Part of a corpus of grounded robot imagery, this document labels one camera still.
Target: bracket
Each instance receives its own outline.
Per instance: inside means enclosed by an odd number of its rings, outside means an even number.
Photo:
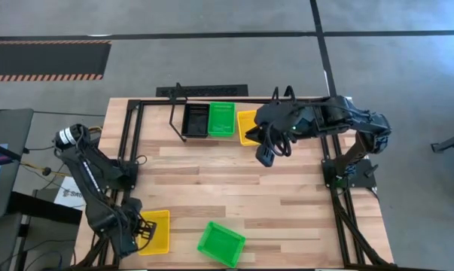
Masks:
[[[372,166],[369,159],[363,159],[355,166],[357,174],[349,179],[350,187],[372,188],[377,186],[376,178],[373,174],[377,169],[377,165]],[[347,188],[347,181],[337,178],[334,160],[322,160],[322,171],[324,173],[325,186],[330,187],[335,184],[336,188]]]
[[[118,160],[110,159],[113,166],[120,166]],[[112,178],[112,179],[105,179],[102,177],[96,178],[96,182],[98,183],[99,188],[102,190],[104,189],[113,189],[113,190],[122,190],[128,191],[132,190],[136,186],[136,178],[138,177],[138,164],[137,163],[129,163],[125,162],[125,166],[123,169],[127,171],[128,178]],[[96,167],[90,167],[93,175],[101,176],[102,172],[99,171]]]

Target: green bin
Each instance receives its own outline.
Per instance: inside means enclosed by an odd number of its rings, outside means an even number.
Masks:
[[[212,102],[209,114],[209,135],[229,137],[235,133],[235,103]]]
[[[206,256],[235,268],[244,245],[244,236],[210,221],[197,249]]]

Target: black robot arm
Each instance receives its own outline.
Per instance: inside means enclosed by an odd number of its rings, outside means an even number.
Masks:
[[[88,128],[80,124],[59,131],[54,145],[55,155],[67,165],[83,195],[88,224],[99,237],[77,267],[91,266],[108,241],[120,259],[142,249],[136,243],[138,235],[146,239],[146,246],[153,238],[156,224],[142,219],[139,213],[142,202],[129,198],[118,206],[102,191],[102,187],[111,186],[131,189],[136,182],[137,165],[108,159],[91,142]]]
[[[291,87],[287,92],[293,93]],[[272,166],[275,155],[290,156],[291,142],[318,138],[356,130],[355,144],[335,159],[338,176],[347,177],[355,172],[355,164],[367,154],[378,154],[387,146],[391,127],[382,114],[357,109],[346,97],[336,96],[298,102],[278,99],[278,89],[272,102],[257,110],[257,126],[246,137],[261,145],[257,159],[264,166]]]

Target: black tray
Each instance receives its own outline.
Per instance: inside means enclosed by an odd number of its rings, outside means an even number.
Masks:
[[[181,124],[181,135],[187,138],[204,139],[208,136],[210,105],[186,104]]]

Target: yellow plastic tray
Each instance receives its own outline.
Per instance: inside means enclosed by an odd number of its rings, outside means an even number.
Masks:
[[[239,111],[236,114],[237,123],[239,124],[240,143],[242,144],[242,146],[259,145],[257,142],[247,139],[245,137],[245,133],[256,126],[254,122],[256,114],[257,114],[256,110]]]
[[[146,221],[157,223],[157,230],[150,243],[138,251],[140,255],[165,254],[169,251],[169,210],[142,212],[142,217]],[[139,238],[138,247],[145,245],[146,240]]]

